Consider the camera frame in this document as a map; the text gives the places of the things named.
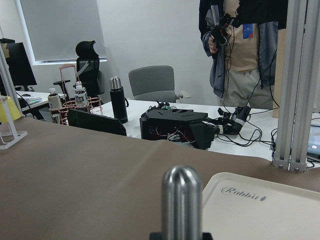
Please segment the steel muddler black tip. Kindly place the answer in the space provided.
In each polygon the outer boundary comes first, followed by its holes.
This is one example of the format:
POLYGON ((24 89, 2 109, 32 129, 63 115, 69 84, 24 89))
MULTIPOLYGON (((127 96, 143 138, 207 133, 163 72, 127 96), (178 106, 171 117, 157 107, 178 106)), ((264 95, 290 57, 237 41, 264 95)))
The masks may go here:
POLYGON ((202 239, 203 182, 187 165, 170 168, 161 185, 161 235, 163 240, 202 239))

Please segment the black device on desk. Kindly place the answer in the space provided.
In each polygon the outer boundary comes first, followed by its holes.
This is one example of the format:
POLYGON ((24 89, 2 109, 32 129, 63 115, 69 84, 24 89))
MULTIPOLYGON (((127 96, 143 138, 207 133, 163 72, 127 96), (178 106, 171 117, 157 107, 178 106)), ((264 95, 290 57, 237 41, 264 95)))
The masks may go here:
POLYGON ((221 125, 210 123, 204 112, 171 107, 168 102, 151 106, 139 119, 141 138, 145 140, 169 140, 188 142, 196 149, 211 147, 215 136, 223 132, 221 125))

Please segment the grey office chair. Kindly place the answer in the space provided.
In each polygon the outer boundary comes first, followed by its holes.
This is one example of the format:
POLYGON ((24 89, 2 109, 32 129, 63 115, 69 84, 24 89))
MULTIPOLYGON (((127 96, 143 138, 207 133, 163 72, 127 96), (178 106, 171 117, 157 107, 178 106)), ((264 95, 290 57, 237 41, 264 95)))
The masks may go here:
POLYGON ((140 101, 175 103, 174 69, 169 65, 152 65, 128 73, 133 98, 140 101))

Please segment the black thermos bottle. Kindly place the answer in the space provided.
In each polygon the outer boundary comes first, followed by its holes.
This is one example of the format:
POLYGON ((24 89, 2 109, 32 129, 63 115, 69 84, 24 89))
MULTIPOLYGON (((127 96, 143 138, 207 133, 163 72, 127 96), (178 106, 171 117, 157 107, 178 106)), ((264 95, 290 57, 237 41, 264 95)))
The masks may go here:
POLYGON ((111 77, 109 83, 113 115, 116 119, 120 120, 121 123, 127 123, 127 107, 129 106, 129 102, 125 98, 121 79, 117 76, 111 77))

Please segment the black office chair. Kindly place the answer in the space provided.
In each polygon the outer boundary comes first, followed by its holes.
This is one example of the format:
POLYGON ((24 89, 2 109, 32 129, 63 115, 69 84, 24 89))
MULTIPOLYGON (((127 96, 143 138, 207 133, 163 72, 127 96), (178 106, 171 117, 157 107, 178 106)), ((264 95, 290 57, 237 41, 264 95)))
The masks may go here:
POLYGON ((95 40, 81 41, 76 45, 75 52, 78 56, 76 65, 65 63, 60 66, 60 70, 73 68, 76 82, 80 81, 85 87, 87 96, 97 98, 105 93, 105 83, 100 71, 100 58, 94 50, 95 40))

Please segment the cream rabbit tray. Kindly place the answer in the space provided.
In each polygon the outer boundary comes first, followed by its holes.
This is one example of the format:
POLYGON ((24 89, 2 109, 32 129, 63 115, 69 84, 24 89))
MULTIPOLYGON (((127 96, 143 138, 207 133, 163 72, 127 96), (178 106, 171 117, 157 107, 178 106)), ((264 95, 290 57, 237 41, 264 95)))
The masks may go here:
POLYGON ((202 230, 215 240, 318 240, 320 194, 217 173, 203 190, 202 230))

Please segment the standing person in jacket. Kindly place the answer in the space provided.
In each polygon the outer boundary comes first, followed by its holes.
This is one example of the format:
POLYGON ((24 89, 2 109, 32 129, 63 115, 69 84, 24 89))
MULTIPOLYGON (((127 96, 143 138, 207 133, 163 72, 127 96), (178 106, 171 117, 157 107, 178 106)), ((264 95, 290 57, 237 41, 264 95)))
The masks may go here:
POLYGON ((222 29, 226 44, 218 46, 211 29, 225 15, 234 17, 238 0, 199 2, 200 39, 212 58, 209 82, 218 104, 226 107, 250 106, 272 109, 275 85, 279 21, 253 22, 222 29))

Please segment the aluminium frame post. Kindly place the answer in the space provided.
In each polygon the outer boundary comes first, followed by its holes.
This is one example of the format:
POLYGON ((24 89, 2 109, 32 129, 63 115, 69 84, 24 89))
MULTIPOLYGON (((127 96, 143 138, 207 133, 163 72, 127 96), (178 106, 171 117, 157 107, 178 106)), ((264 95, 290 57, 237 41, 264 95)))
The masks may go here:
POLYGON ((320 62, 320 2, 290 0, 278 55, 283 59, 273 166, 307 168, 307 147, 320 62))

